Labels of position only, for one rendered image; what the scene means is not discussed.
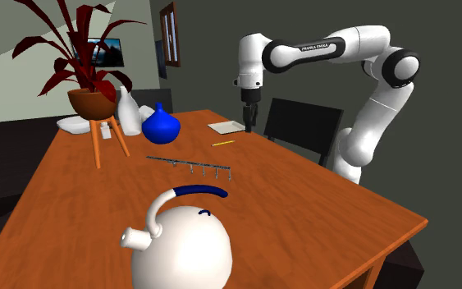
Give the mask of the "white rounded object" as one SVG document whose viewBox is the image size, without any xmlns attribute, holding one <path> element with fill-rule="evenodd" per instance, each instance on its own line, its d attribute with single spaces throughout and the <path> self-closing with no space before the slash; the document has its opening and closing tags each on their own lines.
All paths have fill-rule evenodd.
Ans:
<svg viewBox="0 0 462 289">
<path fill-rule="evenodd" d="M 144 122 L 147 120 L 152 114 L 155 113 L 155 110 L 147 105 L 142 105 L 139 107 L 140 113 L 140 120 Z"/>
</svg>

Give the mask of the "black chair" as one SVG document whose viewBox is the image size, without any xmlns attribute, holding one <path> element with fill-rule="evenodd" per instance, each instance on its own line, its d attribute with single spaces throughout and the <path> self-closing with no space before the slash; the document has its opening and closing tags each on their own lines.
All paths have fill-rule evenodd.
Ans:
<svg viewBox="0 0 462 289">
<path fill-rule="evenodd" d="M 264 129 L 270 141 L 282 140 L 320 155 L 327 166 L 343 110 L 293 100 L 273 98 Z"/>
</svg>

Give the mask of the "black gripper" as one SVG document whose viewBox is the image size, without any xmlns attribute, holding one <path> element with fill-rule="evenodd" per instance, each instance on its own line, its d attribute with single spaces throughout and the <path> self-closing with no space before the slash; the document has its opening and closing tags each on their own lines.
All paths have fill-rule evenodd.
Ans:
<svg viewBox="0 0 462 289">
<path fill-rule="evenodd" d="M 261 89 L 241 89 L 240 99 L 246 104 L 243 107 L 243 120 L 245 123 L 245 131 L 250 133 L 252 126 L 256 126 L 258 115 L 257 103 L 261 100 Z"/>
</svg>

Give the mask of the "brown framed window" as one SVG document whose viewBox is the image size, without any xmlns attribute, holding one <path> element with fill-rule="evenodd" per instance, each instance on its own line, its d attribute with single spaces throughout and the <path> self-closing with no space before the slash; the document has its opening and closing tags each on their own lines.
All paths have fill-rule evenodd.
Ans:
<svg viewBox="0 0 462 289">
<path fill-rule="evenodd" d="M 180 67 L 180 46 L 176 20 L 176 3 L 171 2 L 160 11 L 162 46 L 167 66 Z"/>
</svg>

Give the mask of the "landscape wall picture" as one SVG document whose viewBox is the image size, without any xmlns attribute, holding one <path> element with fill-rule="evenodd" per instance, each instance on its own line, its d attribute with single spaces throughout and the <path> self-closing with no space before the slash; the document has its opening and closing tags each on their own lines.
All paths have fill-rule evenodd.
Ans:
<svg viewBox="0 0 462 289">
<path fill-rule="evenodd" d="M 100 39 L 88 38 L 87 44 L 93 47 L 91 57 L 92 67 L 124 67 L 122 56 L 121 42 L 119 39 L 104 39 L 103 42 L 107 49 L 100 48 L 98 43 Z"/>
</svg>

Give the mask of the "blue round vase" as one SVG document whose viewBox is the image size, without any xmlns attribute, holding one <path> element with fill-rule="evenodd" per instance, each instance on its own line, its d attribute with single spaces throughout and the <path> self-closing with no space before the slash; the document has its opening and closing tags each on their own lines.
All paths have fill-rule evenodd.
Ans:
<svg viewBox="0 0 462 289">
<path fill-rule="evenodd" d="M 171 143 L 181 130 L 178 119 L 167 113 L 162 103 L 155 103 L 155 111 L 142 123 L 142 132 L 147 140 L 156 145 Z"/>
</svg>

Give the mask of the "white square plate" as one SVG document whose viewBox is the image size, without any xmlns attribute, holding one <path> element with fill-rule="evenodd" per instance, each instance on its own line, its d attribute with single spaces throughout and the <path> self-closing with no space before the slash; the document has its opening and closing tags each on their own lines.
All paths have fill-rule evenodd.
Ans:
<svg viewBox="0 0 462 289">
<path fill-rule="evenodd" d="M 245 131 L 245 126 L 236 121 L 212 123 L 208 124 L 208 127 L 220 135 Z"/>
</svg>

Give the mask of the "red plant on orange stand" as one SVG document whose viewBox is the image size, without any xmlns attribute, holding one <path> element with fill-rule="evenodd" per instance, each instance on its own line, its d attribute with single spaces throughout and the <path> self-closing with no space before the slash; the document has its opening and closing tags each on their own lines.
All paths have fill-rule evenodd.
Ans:
<svg viewBox="0 0 462 289">
<path fill-rule="evenodd" d="M 108 13 L 109 10 L 102 4 L 90 6 L 83 4 L 76 8 L 76 19 L 71 20 L 65 0 L 56 0 L 67 25 L 64 39 L 48 15 L 34 2 L 34 0 L 14 0 L 28 7 L 41 19 L 56 35 L 57 41 L 47 40 L 42 36 L 27 36 L 13 49 L 12 56 L 17 57 L 36 44 L 48 44 L 58 50 L 62 55 L 53 63 L 53 75 L 46 81 L 40 95 L 47 94 L 63 81 L 72 81 L 79 85 L 78 89 L 67 92 L 70 104 L 77 115 L 89 122 L 92 138 L 94 161 L 97 168 L 101 167 L 100 148 L 98 143 L 98 124 L 109 122 L 117 135 L 125 156 L 129 156 L 126 142 L 120 132 L 114 117 L 117 108 L 117 92 L 112 82 L 106 79 L 110 74 L 118 79 L 126 89 L 132 89 L 132 80 L 121 71 L 107 71 L 96 69 L 95 63 L 101 50 L 110 53 L 111 49 L 104 43 L 109 33 L 119 25 L 126 24 L 127 20 L 118 20 L 107 25 L 99 40 L 89 42 L 89 27 L 94 11 Z"/>
</svg>

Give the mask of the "white shallow bowl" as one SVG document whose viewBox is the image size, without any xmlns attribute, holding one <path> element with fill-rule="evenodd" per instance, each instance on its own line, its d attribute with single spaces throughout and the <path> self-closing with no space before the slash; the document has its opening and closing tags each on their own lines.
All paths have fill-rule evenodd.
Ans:
<svg viewBox="0 0 462 289">
<path fill-rule="evenodd" d="M 59 129 L 72 135 L 81 135 L 90 132 L 89 121 L 80 116 L 66 117 L 57 121 Z"/>
</svg>

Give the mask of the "dark brown block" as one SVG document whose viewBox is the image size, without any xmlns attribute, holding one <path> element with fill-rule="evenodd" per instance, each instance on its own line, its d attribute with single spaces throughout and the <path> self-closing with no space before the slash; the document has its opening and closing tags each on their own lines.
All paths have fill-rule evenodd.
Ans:
<svg viewBox="0 0 462 289">
<path fill-rule="evenodd" d="M 425 270 L 410 241 L 390 253 L 382 266 L 382 289 L 417 289 Z"/>
</svg>

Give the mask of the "blue wall poster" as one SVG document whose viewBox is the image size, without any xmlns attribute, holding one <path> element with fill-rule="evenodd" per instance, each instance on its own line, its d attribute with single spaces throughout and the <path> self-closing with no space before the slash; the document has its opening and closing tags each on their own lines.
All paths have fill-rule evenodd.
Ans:
<svg viewBox="0 0 462 289">
<path fill-rule="evenodd" d="M 166 69 L 166 62 L 164 58 L 164 52 L 162 47 L 162 40 L 155 41 L 155 49 L 156 49 L 156 59 L 157 59 L 157 66 L 158 66 L 158 76 L 163 79 L 167 79 L 167 69 Z"/>
</svg>

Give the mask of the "white bottle vase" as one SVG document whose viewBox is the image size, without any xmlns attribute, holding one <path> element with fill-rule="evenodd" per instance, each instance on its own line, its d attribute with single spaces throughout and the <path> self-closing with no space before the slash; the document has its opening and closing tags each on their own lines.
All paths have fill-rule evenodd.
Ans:
<svg viewBox="0 0 462 289">
<path fill-rule="evenodd" d="M 121 128 L 125 135 L 139 135 L 142 132 L 139 107 L 125 86 L 121 86 L 120 91 L 117 115 Z"/>
</svg>

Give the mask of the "orange wooden table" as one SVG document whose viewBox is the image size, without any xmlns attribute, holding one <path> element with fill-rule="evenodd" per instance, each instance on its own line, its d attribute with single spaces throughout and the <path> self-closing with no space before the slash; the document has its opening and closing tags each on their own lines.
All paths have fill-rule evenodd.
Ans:
<svg viewBox="0 0 462 289">
<path fill-rule="evenodd" d="M 127 227 L 141 229 L 148 207 L 176 186 L 208 184 L 226 198 L 194 194 L 170 207 L 209 210 L 231 239 L 225 289 L 373 289 L 384 259 L 427 226 L 426 218 L 255 133 L 219 135 L 215 112 L 181 112 L 181 133 L 165 145 L 143 136 L 100 143 L 56 134 L 0 233 L 0 289 L 132 289 Z M 235 140 L 212 147 L 211 144 Z M 212 168 L 148 159 L 174 158 Z"/>
</svg>

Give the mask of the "metal hook rail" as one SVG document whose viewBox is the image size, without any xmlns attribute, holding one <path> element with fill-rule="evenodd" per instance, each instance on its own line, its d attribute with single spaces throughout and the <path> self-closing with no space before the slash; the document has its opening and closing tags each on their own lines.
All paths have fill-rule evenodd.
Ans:
<svg viewBox="0 0 462 289">
<path fill-rule="evenodd" d="M 201 167 L 202 174 L 204 176 L 206 175 L 206 169 L 212 168 L 214 170 L 214 176 L 216 179 L 218 179 L 220 171 L 227 171 L 228 181 L 231 180 L 231 168 L 229 166 L 217 165 L 217 164 L 211 164 L 211 163 L 197 163 L 197 162 L 192 162 L 192 161 L 185 161 L 185 160 L 174 159 L 174 158 L 161 158 L 161 157 L 155 157 L 155 156 L 147 156 L 147 158 L 151 160 L 170 163 L 173 167 L 176 167 L 178 164 L 187 165 L 190 168 L 191 173 L 194 173 L 194 167 Z"/>
</svg>

